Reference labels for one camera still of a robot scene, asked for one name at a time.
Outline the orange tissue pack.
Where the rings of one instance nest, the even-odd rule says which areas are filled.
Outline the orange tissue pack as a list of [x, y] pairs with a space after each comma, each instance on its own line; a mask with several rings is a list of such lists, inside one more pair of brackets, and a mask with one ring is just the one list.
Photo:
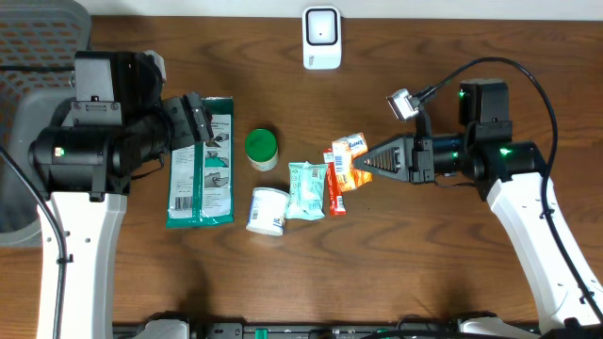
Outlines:
[[372, 181], [372, 174], [359, 170], [353, 161], [368, 152], [363, 133], [352, 134], [332, 142], [334, 154], [334, 172], [339, 189], [342, 192], [353, 191]]

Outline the green white package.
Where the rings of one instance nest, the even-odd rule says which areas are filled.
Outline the green white package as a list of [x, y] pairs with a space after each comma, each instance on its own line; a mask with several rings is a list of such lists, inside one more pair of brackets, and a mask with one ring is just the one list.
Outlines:
[[234, 99], [204, 100], [214, 137], [171, 153], [168, 229], [208, 228], [234, 221]]

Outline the red stick sachet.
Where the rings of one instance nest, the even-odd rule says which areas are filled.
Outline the red stick sachet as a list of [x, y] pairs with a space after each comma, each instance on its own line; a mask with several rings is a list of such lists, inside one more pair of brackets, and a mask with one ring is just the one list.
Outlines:
[[329, 192], [330, 214], [332, 216], [344, 216], [347, 214], [347, 210], [335, 174], [333, 151], [331, 149], [325, 149], [323, 158], [325, 164], [328, 166], [326, 171], [326, 182]]

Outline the green cap bottle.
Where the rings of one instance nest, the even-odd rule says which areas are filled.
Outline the green cap bottle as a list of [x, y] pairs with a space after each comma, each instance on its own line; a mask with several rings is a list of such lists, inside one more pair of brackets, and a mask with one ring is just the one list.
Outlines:
[[279, 159], [276, 136], [267, 129], [251, 131], [245, 139], [245, 153], [254, 169], [272, 170]]

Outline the teal wet wipes pack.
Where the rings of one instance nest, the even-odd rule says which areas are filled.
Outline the teal wet wipes pack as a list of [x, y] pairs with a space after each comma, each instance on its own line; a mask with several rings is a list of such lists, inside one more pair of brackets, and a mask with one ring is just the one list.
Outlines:
[[288, 219], [318, 220], [325, 217], [323, 211], [326, 164], [309, 162], [289, 163]]

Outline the white plastic cup container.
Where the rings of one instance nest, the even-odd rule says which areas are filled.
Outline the white plastic cup container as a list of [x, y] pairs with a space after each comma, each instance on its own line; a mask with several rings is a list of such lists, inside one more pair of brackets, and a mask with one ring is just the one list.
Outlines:
[[257, 234], [282, 236], [289, 199], [289, 194], [282, 190], [255, 188], [246, 229]]

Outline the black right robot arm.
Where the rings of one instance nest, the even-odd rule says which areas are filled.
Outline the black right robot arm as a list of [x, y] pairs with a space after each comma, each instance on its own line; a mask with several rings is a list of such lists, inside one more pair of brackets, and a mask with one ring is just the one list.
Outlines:
[[354, 161], [362, 171], [414, 185], [461, 173], [498, 218], [529, 282], [542, 338], [599, 338], [602, 285], [562, 215], [546, 162], [531, 141], [513, 141], [507, 84], [461, 83], [464, 132], [435, 136], [418, 95], [400, 89], [387, 102], [416, 132], [392, 137]]

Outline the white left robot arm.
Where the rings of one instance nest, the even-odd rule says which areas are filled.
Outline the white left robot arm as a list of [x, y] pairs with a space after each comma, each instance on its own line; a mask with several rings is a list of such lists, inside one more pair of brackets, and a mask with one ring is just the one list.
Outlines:
[[213, 136], [201, 95], [163, 99], [156, 52], [79, 51], [74, 94], [9, 167], [37, 204], [42, 270], [37, 336], [112, 336], [117, 242], [140, 167]]

